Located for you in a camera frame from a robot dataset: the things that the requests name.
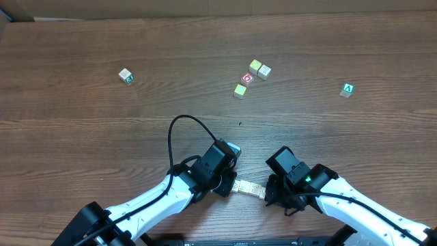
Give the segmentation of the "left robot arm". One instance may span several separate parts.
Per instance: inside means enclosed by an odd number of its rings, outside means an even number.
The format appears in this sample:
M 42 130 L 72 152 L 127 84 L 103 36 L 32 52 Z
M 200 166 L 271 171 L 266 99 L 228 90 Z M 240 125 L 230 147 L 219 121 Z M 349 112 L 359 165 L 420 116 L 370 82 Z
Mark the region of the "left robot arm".
M 236 172 L 198 161 L 177 164 L 165 179 L 140 196 L 103 209 L 97 202 L 74 216 L 54 245 L 134 245 L 135 241 L 167 217 L 200 202 L 209 191 L 222 197 L 231 193 Z

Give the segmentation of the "block with blue side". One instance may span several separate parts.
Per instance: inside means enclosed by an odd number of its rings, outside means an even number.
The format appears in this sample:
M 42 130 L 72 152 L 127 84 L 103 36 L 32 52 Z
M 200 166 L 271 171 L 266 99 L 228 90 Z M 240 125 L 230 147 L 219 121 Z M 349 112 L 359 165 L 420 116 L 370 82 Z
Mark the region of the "block with blue side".
M 262 186 L 260 184 L 256 184 L 251 182 L 249 186 L 249 195 L 259 197 L 262 191 Z

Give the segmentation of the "white block with brush picture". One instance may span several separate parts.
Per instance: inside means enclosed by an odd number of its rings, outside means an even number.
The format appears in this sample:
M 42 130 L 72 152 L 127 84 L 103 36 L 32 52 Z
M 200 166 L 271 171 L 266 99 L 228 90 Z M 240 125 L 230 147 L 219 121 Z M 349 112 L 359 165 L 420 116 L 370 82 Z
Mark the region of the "white block with brush picture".
M 264 200 L 266 196 L 266 188 L 261 187 L 258 198 L 261 200 Z

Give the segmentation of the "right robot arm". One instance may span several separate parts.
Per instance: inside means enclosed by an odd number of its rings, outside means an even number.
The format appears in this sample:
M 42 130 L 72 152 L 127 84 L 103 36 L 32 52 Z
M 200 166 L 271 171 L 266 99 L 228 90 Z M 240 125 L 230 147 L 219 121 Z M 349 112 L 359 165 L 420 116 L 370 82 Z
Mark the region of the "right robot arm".
M 324 165 L 270 164 L 266 205 L 284 208 L 291 217 L 310 206 L 342 221 L 346 229 L 330 245 L 435 245 L 436 228 L 405 219 L 369 199 Z

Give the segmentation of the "white patterned block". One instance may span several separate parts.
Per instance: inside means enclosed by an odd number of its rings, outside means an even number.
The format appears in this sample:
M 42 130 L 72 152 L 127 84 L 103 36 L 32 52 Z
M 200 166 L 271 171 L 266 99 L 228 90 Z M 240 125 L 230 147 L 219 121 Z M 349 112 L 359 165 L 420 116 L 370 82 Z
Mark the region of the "white patterned block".
M 233 183 L 233 186 L 231 188 L 231 192 L 233 193 L 237 193 L 240 190 L 240 181 L 239 180 L 235 180 Z

